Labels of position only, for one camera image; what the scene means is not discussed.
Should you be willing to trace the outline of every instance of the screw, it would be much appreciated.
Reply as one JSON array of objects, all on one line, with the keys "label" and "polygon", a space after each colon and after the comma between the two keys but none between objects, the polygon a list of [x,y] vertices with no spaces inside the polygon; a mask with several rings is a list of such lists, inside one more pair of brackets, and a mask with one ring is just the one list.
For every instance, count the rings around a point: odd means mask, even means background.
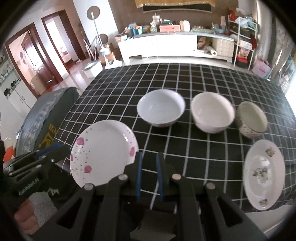
[{"label": "screw", "polygon": [[210,190],[214,190],[215,189],[215,184],[214,183],[207,183],[206,186]]},{"label": "screw", "polygon": [[174,180],[180,180],[180,179],[181,179],[181,175],[178,174],[178,173],[175,173],[175,174],[172,175],[172,178],[173,178]]},{"label": "screw", "polygon": [[84,189],[87,190],[87,191],[90,191],[94,188],[94,185],[91,184],[91,183],[87,183],[84,185]]},{"label": "screw", "polygon": [[121,180],[121,181],[125,181],[125,180],[127,180],[128,176],[127,176],[127,174],[120,174],[120,175],[118,176],[118,178],[119,178],[119,180]]}]

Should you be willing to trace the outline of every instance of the red box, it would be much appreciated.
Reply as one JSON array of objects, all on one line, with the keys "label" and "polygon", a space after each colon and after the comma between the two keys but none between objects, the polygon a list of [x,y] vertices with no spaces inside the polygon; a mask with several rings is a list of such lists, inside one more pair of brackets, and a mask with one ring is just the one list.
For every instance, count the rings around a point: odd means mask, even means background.
[{"label": "red box", "polygon": [[180,32],[180,25],[160,25],[159,30],[161,32]]}]

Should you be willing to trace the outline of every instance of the brown wall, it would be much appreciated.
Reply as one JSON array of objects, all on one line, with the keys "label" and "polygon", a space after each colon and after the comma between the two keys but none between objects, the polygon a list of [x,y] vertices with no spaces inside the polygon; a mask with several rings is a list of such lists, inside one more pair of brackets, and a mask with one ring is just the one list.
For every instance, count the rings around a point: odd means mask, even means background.
[{"label": "brown wall", "polygon": [[[138,25],[145,25],[152,22],[154,12],[143,12],[142,8],[137,8],[134,0],[109,0],[111,10],[119,32],[124,30],[130,23],[136,22]],[[190,10],[165,10],[158,11],[157,14],[162,19],[175,21],[188,20],[190,27],[211,26],[211,23],[220,25],[220,16],[227,19],[228,8],[238,7],[237,0],[216,0],[216,7],[212,7],[212,13]]]}]

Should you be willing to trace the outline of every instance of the bowl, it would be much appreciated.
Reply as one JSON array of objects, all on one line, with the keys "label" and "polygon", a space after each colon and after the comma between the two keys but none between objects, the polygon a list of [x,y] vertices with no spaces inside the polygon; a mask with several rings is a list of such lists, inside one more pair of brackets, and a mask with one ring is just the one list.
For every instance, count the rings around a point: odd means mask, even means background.
[{"label": "bowl", "polygon": [[138,102],[139,116],[155,127],[174,124],[185,110],[183,97],[172,90],[154,90],[144,95]]},{"label": "bowl", "polygon": [[207,133],[225,130],[235,118],[235,109],[229,100],[213,92],[196,95],[191,101],[190,110],[195,125]]},{"label": "bowl", "polygon": [[250,101],[240,103],[235,120],[240,133],[251,139],[261,136],[267,130],[265,113]]}]

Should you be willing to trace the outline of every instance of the bowl rim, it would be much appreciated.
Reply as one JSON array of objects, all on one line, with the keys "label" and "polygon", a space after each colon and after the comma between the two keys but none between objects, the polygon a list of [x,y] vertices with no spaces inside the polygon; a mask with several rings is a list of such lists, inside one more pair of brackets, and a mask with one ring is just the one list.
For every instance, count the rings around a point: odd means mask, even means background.
[{"label": "bowl rim", "polygon": [[[193,113],[193,111],[192,111],[192,106],[193,106],[193,104],[194,104],[194,99],[196,100],[196,99],[198,98],[198,95],[199,95],[199,97],[200,97],[200,95],[205,95],[205,94],[209,94],[209,93],[210,93],[211,95],[213,94],[213,95],[218,95],[218,96],[223,97],[223,98],[227,101],[227,103],[229,103],[230,106],[232,107],[232,110],[233,110],[233,117],[232,117],[232,119],[231,119],[231,121],[230,121],[229,124],[227,124],[227,125],[223,125],[223,126],[213,126],[213,125],[209,125],[206,121],[201,120],[201,119],[199,119],[198,117],[194,116],[194,113]],[[194,98],[192,99],[192,101],[191,101],[191,103],[190,103],[190,112],[191,112],[192,117],[193,117],[193,119],[194,119],[195,121],[197,120],[199,123],[204,124],[204,125],[207,125],[207,126],[210,126],[210,127],[213,127],[213,128],[225,128],[225,127],[228,127],[228,126],[231,125],[231,123],[232,123],[232,122],[234,121],[234,119],[235,119],[235,108],[234,108],[233,104],[232,104],[227,98],[225,98],[223,95],[220,95],[220,94],[215,93],[215,92],[210,92],[210,91],[205,91],[205,92],[199,93],[199,94],[197,94],[196,96],[194,96]]]},{"label": "bowl rim", "polygon": [[256,105],[255,103],[253,103],[253,102],[251,102],[251,101],[243,101],[242,103],[239,104],[239,106],[237,107],[237,110],[240,110],[240,108],[241,108],[243,105],[245,105],[245,104],[248,104],[248,105],[253,106],[256,112],[258,111],[258,112],[262,112],[262,113],[264,114],[264,116],[263,116],[264,121],[263,121],[262,119],[261,119],[261,121],[262,121],[262,123],[263,123],[265,129],[264,129],[264,131],[262,131],[262,132],[261,132],[261,131],[256,131],[256,130],[254,130],[254,129],[253,129],[252,127],[250,127],[250,125],[244,120],[244,118],[243,118],[243,116],[242,116],[242,113],[240,113],[240,112],[238,111],[238,115],[239,115],[239,118],[241,119],[242,123],[243,123],[244,125],[247,125],[252,131],[254,131],[254,132],[258,133],[258,134],[262,134],[262,133],[264,133],[264,132],[267,130],[267,128],[268,128],[268,120],[267,120],[267,117],[266,117],[265,112],[264,112],[264,111],[263,111],[258,105]]},{"label": "bowl rim", "polygon": [[[173,92],[173,93],[177,93],[177,96],[182,100],[182,102],[183,102],[183,108],[181,109],[181,111],[180,111],[180,114],[178,115],[178,117],[176,117],[175,119],[173,119],[173,120],[170,120],[170,121],[168,121],[168,122],[166,122],[166,123],[154,123],[154,122],[151,122],[151,121],[149,121],[149,120],[147,120],[147,119],[145,119],[145,118],[143,118],[141,115],[140,115],[140,113],[139,113],[139,103],[147,96],[147,95],[149,95],[150,93],[152,93],[152,92]],[[144,96],[142,96],[141,97],[141,99],[138,101],[138,103],[137,103],[137,113],[138,113],[138,115],[144,120],[144,121],[146,121],[146,122],[148,122],[148,123],[150,123],[150,124],[152,124],[152,125],[161,125],[161,124],[167,124],[167,123],[171,123],[171,122],[173,122],[173,121],[176,121],[176,120],[178,120],[182,115],[183,115],[183,113],[185,112],[185,109],[186,109],[186,103],[185,103],[185,100],[184,100],[184,98],[183,98],[183,96],[182,95],[180,95],[177,91],[173,91],[173,90],[170,90],[170,89],[158,89],[158,90],[153,90],[153,91],[151,91],[151,92],[148,92],[148,93],[146,93]]]}]

